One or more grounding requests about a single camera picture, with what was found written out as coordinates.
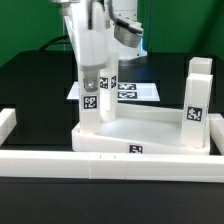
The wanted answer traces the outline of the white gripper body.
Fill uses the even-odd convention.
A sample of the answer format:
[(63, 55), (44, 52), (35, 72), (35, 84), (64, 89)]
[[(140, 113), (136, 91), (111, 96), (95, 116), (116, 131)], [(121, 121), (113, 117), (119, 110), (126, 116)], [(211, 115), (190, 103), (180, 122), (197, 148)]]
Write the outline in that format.
[(108, 49), (102, 5), (97, 0), (68, 0), (63, 10), (80, 69), (104, 68)]

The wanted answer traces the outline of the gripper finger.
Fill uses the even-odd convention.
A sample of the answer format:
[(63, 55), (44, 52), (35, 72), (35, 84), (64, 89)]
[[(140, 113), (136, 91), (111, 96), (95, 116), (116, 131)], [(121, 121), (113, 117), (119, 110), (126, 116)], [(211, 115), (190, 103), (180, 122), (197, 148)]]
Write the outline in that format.
[(95, 92), (98, 90), (99, 71), (86, 70), (83, 72), (83, 86), (86, 92)]

